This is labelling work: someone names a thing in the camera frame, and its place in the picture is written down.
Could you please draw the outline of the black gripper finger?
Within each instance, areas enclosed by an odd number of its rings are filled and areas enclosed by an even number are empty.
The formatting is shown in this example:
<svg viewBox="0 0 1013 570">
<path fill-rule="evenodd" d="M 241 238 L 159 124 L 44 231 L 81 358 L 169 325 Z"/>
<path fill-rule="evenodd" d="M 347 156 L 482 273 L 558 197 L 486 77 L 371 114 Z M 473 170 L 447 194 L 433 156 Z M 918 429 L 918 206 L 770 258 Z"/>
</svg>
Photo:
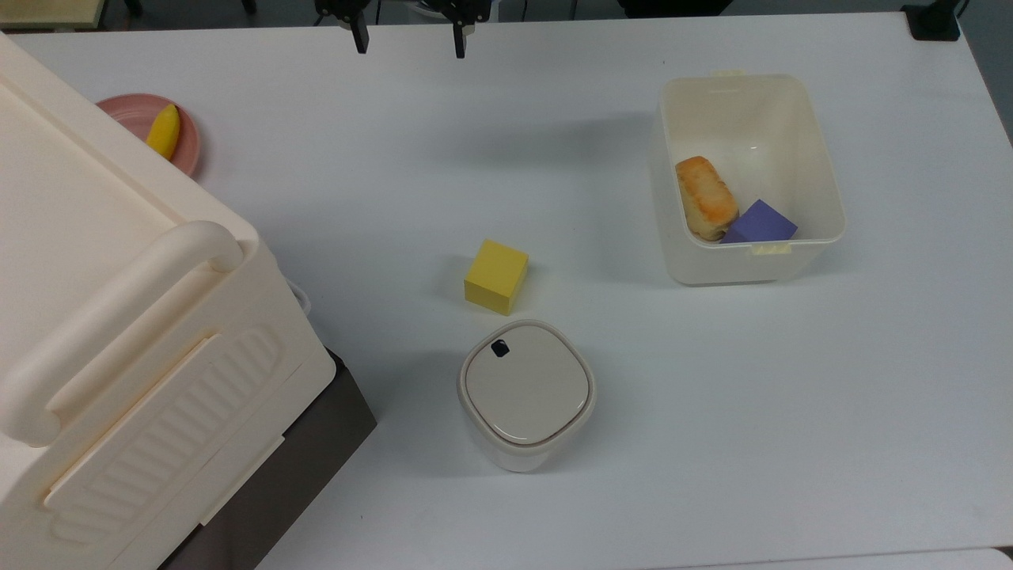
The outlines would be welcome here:
<svg viewBox="0 0 1013 570">
<path fill-rule="evenodd" d="M 477 23 L 491 18 L 492 2 L 484 1 L 433 1 L 433 8 L 451 22 L 455 55 L 463 60 L 466 55 L 467 36 Z"/>
<path fill-rule="evenodd" d="M 364 11 L 368 6 L 369 1 L 317 0 L 315 1 L 317 13 L 315 25 L 318 26 L 326 18 L 333 17 L 341 29 L 350 32 L 359 54 L 366 54 L 370 39 Z"/>
</svg>

